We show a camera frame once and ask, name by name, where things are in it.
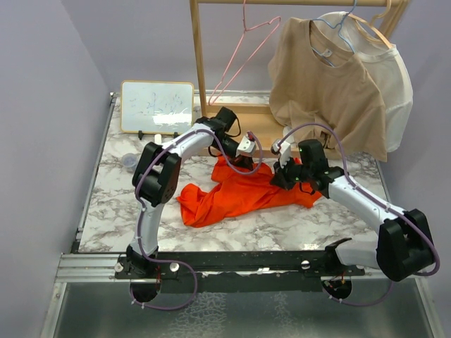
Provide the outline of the orange t-shirt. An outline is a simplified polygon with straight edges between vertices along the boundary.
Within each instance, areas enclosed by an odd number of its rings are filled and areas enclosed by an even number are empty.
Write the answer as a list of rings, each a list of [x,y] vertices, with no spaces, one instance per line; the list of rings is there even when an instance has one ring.
[[[311,208],[321,198],[307,183],[284,190],[270,184],[272,177],[272,170],[265,163],[253,175],[240,175],[228,166],[224,157],[219,157],[211,174],[216,186],[210,192],[187,184],[177,197],[184,225],[206,227],[225,218],[292,204]]]

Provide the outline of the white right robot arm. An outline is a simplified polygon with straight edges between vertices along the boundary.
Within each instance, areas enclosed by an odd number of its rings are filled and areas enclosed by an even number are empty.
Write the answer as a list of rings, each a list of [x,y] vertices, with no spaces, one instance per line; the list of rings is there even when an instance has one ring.
[[[436,263],[426,216],[418,209],[406,211],[359,185],[349,173],[331,167],[315,139],[298,144],[301,161],[291,156],[290,143],[277,140],[271,150],[278,155],[271,184],[285,190],[310,189],[341,204],[361,218],[377,235],[374,241],[341,239],[327,246],[325,270],[340,275],[349,265],[381,270],[399,282]]]

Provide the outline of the pink wire hanger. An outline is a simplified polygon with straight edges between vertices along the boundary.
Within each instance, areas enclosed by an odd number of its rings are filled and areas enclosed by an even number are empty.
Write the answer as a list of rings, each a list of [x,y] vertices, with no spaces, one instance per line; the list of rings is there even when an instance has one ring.
[[[257,20],[255,23],[249,21],[247,18],[247,1],[242,2],[242,34],[219,81],[206,101],[209,106],[216,103],[225,94],[244,68],[275,34],[280,24],[281,17],[279,15],[264,20]]]

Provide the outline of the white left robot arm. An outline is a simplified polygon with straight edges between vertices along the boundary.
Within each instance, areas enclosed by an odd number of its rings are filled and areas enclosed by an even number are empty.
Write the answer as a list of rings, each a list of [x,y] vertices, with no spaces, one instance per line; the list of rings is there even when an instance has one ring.
[[[137,276],[151,276],[156,268],[158,229],[165,204],[173,197],[181,165],[203,148],[219,150],[233,170],[240,174],[254,169],[251,156],[238,153],[239,143],[228,134],[237,116],[222,107],[212,118],[201,117],[172,142],[148,143],[132,178],[140,214],[135,237],[126,249],[127,262]]]

